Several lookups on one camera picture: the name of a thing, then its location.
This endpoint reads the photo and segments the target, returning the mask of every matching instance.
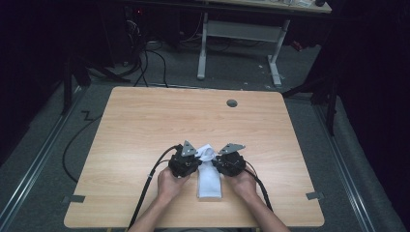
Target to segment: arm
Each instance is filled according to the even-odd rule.
[[[171,201],[180,193],[184,183],[190,176],[176,178],[169,167],[166,167],[158,176],[158,195],[130,228],[129,232],[152,232],[163,212]]]
[[[256,181],[247,172],[243,171],[238,176],[225,179],[233,187],[233,190],[247,204],[248,209],[259,223],[264,232],[288,232],[289,229],[268,209],[262,199],[256,193]]]

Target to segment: desk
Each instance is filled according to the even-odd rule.
[[[209,2],[227,3],[244,5],[250,7],[259,7],[267,9],[281,9],[288,11],[311,12],[311,13],[326,13],[329,14],[332,9],[326,3],[323,7],[317,7],[313,0],[303,0],[304,7],[299,4],[288,5],[283,2],[273,2],[271,0],[209,0]],[[286,36],[287,28],[290,20],[286,19],[281,27],[260,26],[254,24],[223,22],[219,20],[208,20],[208,14],[204,15],[202,26],[202,46],[199,54],[198,64],[198,79],[205,78],[206,65],[206,42],[208,36],[226,37],[241,40],[254,40],[268,43],[276,43],[272,55],[268,56],[269,68],[271,76],[276,87],[281,87],[280,75],[277,67],[277,59],[280,48]]]
[[[228,100],[238,105],[229,107]],[[324,223],[318,201],[306,197],[314,188],[280,93],[117,87],[74,192],[85,200],[70,204],[66,226],[128,227],[154,163],[184,140],[195,148],[209,143],[215,150],[229,142],[246,145],[240,154],[256,169],[283,222]],[[158,227],[257,226],[223,178],[221,201],[198,200],[196,183],[193,173]],[[141,213],[156,194],[157,175]]]

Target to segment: floor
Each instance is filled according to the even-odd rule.
[[[266,60],[270,45],[237,41],[235,45],[214,43],[209,46],[205,80],[196,79],[198,50],[196,43],[185,43],[179,49],[164,43],[149,43],[162,58],[147,52],[142,54],[143,67],[148,64],[145,79],[149,86],[163,87],[164,66],[169,87],[212,88],[284,92],[303,83],[320,46],[296,51],[290,46],[282,48],[278,58],[282,87],[276,88],[270,77]],[[121,73],[129,67],[117,66]],[[141,70],[128,76],[133,86]],[[7,231],[104,231],[105,229],[70,229],[64,225],[68,204],[65,196],[73,194],[75,183],[63,169],[78,178],[99,121],[89,125],[85,118],[93,119],[103,113],[111,89],[122,85],[106,78],[92,77],[89,88],[79,88],[75,105],[68,117],[60,115],[63,88],[60,86],[30,125],[9,160],[0,168],[2,186],[0,230]],[[289,115],[298,137],[310,178],[317,191],[323,192],[319,201],[325,224],[319,228],[291,228],[292,231],[405,231],[400,226],[390,202],[374,177],[355,134],[337,103],[335,137],[323,128],[321,115],[325,105],[311,105],[309,94],[298,94],[285,99]],[[347,167],[348,178],[340,172]],[[346,185],[353,181],[359,195],[352,196]],[[356,199],[363,199],[365,213],[355,211]],[[216,228],[179,231],[220,231]]]

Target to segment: table hole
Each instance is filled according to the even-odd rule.
[[[235,100],[228,100],[228,101],[226,102],[226,104],[227,104],[229,107],[236,107],[236,106],[238,105],[238,102],[235,101]]]

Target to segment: white towel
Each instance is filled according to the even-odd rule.
[[[195,156],[202,160],[202,164],[198,167],[198,197],[222,198],[220,173],[212,165],[212,160],[217,156],[217,153],[209,144],[196,151]]]

